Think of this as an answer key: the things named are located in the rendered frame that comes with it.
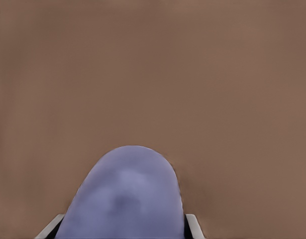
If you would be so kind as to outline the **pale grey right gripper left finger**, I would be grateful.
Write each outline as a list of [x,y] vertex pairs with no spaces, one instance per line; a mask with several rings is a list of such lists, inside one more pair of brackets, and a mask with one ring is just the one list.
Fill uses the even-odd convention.
[[34,239],[55,239],[64,216],[58,214]]

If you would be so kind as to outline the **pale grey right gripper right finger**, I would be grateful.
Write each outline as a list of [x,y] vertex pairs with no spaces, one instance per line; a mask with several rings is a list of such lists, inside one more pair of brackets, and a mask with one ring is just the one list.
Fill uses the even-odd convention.
[[205,239],[194,214],[185,214],[184,236],[185,239]]

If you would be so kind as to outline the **rounded blue-purple object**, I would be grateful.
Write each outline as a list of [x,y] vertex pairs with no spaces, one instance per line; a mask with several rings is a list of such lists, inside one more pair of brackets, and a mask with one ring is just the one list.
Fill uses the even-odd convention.
[[122,146],[94,165],[73,197],[55,239],[184,239],[176,173],[144,146]]

